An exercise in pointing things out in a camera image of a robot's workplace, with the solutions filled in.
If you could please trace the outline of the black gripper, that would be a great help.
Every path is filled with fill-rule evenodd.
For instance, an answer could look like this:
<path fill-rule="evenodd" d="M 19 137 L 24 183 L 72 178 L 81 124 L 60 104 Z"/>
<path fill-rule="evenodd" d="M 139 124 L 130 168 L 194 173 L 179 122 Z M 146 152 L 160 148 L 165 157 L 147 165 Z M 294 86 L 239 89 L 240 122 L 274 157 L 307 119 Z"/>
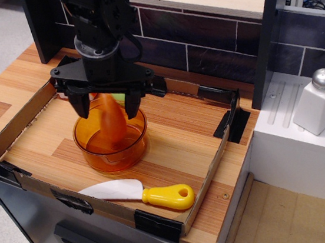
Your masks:
<path fill-rule="evenodd" d="M 53 68 L 58 92 L 64 93 L 79 117 L 89 116 L 90 93 L 125 94 L 125 111 L 128 119 L 138 114 L 141 99 L 152 86 L 154 71 L 129 63 L 118 55 L 105 59 L 66 57 Z"/>

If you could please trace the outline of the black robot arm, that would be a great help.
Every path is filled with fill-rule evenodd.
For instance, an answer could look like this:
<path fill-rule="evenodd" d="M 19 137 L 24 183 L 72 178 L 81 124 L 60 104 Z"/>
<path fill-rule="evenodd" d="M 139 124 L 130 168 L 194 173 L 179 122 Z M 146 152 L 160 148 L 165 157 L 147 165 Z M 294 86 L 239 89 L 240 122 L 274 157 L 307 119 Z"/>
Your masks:
<path fill-rule="evenodd" d="M 154 77 L 151 69 L 137 64 L 142 45 L 130 28 L 138 9 L 129 0 L 60 1 L 72 17 L 80 58 L 65 56 L 51 70 L 57 92 L 68 97 L 82 118 L 89 116 L 90 93 L 124 94 L 125 112 L 133 119 Z"/>

